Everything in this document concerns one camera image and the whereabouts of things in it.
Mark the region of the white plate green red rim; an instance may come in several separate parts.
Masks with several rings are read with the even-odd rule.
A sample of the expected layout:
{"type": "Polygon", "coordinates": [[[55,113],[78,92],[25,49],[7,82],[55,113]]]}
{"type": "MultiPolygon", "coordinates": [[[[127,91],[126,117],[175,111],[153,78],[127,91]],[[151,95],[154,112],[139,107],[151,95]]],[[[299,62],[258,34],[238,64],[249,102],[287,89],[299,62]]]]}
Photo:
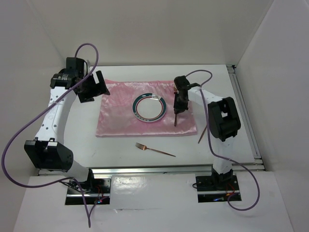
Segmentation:
{"type": "Polygon", "coordinates": [[[161,120],[167,111],[166,101],[154,93],[139,95],[132,104],[132,112],[136,119],[153,123],[161,120]]]}

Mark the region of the brown wooden knife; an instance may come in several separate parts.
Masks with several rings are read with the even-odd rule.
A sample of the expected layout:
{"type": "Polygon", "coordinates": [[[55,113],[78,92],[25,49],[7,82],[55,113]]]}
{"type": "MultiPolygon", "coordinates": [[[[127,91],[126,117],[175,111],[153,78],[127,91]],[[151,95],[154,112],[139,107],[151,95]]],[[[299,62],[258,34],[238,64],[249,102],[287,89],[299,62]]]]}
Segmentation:
{"type": "Polygon", "coordinates": [[[198,140],[198,144],[200,144],[201,140],[203,139],[206,130],[207,130],[207,125],[205,126],[204,130],[203,130],[202,133],[201,133],[201,136],[200,136],[200,138],[199,138],[199,140],[198,140]]]}

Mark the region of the pink rose satin placemat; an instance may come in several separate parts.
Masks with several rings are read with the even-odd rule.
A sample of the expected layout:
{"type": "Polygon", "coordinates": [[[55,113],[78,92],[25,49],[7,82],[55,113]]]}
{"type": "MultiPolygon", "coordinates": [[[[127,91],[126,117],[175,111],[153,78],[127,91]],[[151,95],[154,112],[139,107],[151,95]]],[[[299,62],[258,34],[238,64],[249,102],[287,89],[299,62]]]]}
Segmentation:
{"type": "Polygon", "coordinates": [[[100,104],[97,137],[161,137],[189,136],[197,134],[192,109],[177,115],[174,126],[173,81],[116,82],[106,80],[110,95],[104,95],[100,104]],[[154,93],[161,96],[167,104],[165,116],[156,122],[139,121],[132,112],[134,100],[141,94],[154,93]]]}

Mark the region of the copper fork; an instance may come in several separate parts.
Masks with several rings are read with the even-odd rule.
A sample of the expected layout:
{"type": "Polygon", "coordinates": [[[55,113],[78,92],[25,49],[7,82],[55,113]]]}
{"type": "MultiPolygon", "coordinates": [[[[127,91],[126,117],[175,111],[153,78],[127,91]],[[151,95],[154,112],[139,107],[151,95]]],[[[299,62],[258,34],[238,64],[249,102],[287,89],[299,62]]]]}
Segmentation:
{"type": "Polygon", "coordinates": [[[135,143],[135,147],[137,147],[138,149],[141,149],[141,150],[150,150],[150,151],[157,152],[157,153],[160,153],[160,154],[164,154],[164,155],[168,155],[168,156],[171,156],[171,157],[175,157],[175,155],[172,155],[170,153],[163,152],[163,151],[160,151],[160,150],[156,150],[156,149],[153,149],[153,148],[149,148],[146,145],[142,145],[140,143],[135,143]]]}

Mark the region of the paper cup silver interior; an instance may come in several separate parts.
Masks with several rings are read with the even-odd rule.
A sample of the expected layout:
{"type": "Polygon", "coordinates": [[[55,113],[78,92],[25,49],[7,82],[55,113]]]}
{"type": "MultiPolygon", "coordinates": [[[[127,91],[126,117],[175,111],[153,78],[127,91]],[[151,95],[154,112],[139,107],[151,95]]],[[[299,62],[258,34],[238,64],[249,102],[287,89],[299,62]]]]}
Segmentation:
{"type": "Polygon", "coordinates": [[[175,83],[173,84],[173,90],[174,90],[175,93],[179,92],[175,83]]]}

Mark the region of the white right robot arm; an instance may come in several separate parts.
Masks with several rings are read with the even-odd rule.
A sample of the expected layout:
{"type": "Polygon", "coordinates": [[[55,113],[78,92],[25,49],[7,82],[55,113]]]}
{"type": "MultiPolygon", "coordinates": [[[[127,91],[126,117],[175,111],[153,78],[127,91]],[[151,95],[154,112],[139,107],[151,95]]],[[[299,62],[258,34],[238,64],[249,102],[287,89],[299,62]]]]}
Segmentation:
{"type": "Polygon", "coordinates": [[[236,104],[231,97],[219,97],[201,84],[190,83],[187,75],[172,81],[116,82],[103,80],[103,97],[96,136],[174,137],[195,135],[197,126],[190,103],[204,108],[208,140],[214,139],[219,151],[211,168],[210,186],[222,189],[233,178],[231,150],[241,127],[236,104]]]}

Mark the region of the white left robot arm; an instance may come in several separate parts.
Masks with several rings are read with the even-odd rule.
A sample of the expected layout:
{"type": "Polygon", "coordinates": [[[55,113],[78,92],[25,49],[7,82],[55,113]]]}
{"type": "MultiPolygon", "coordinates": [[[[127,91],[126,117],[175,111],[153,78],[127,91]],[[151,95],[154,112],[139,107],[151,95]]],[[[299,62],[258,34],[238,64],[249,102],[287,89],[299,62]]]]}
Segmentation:
{"type": "Polygon", "coordinates": [[[78,187],[85,193],[95,188],[91,169],[76,162],[73,152],[64,145],[64,131],[70,109],[76,98],[81,103],[92,102],[94,98],[110,92],[105,84],[102,72],[97,71],[96,83],[91,74],[82,84],[66,93],[71,87],[89,73],[88,62],[81,58],[67,58],[66,67],[51,78],[49,106],[42,125],[33,140],[27,140],[24,150],[35,168],[47,171],[60,171],[66,177],[78,181],[78,187]]]}

